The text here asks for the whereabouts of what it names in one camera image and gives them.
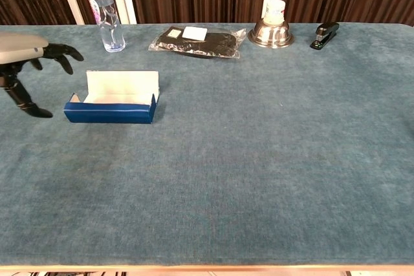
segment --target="plastic bag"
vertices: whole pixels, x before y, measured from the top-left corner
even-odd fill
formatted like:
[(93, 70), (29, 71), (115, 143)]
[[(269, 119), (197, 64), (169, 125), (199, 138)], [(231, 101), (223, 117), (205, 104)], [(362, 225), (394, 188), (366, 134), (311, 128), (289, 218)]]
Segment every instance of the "plastic bag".
[(237, 32), (208, 28), (204, 40), (184, 38), (184, 29), (170, 27), (153, 40), (148, 50), (169, 50), (199, 58), (240, 58), (238, 48), (246, 38), (245, 28)]

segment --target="water bottle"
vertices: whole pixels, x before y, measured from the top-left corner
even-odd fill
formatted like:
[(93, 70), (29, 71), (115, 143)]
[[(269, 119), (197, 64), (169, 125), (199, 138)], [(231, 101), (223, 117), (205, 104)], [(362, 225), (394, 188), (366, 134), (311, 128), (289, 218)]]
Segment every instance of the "water bottle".
[(103, 46), (108, 52), (125, 49), (125, 39), (116, 13), (114, 0), (89, 0), (96, 24), (102, 37)]

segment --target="white label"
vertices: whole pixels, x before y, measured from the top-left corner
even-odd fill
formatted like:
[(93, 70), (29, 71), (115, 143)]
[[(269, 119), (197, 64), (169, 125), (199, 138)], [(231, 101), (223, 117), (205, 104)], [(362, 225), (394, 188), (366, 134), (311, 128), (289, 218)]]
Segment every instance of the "white label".
[(95, 17), (96, 24), (99, 24), (101, 21), (101, 13), (99, 11), (98, 3), (95, 0), (89, 0), (89, 4), (91, 5), (92, 13)]
[(204, 41), (207, 34), (207, 28), (187, 26), (182, 33), (183, 38)]
[(168, 33), (168, 37), (177, 38), (181, 34), (181, 30), (173, 29), (171, 32)]

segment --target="bottle label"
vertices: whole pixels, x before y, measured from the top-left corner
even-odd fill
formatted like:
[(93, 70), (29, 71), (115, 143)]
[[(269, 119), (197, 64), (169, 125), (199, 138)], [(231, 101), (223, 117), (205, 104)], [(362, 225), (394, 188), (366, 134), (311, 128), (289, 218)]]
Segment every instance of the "bottle label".
[(93, 16), (95, 17), (96, 24), (99, 24), (101, 21), (101, 15), (100, 15), (98, 3), (95, 0), (88, 0), (88, 1), (89, 1), (89, 4), (91, 5), (92, 13), (93, 13)]

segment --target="teal felt surface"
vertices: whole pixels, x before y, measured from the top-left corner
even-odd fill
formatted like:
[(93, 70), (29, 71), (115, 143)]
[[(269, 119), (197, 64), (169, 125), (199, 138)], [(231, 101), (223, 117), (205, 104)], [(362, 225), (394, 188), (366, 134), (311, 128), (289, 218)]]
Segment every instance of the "teal felt surface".
[[(115, 54), (96, 26), (0, 27), (85, 58), (20, 73), (52, 119), (0, 92), (0, 265), (414, 264), (413, 28), (340, 23), (317, 51), (291, 24), (290, 47), (197, 59), (147, 51), (168, 26)], [(86, 70), (159, 71), (154, 123), (70, 123)]]

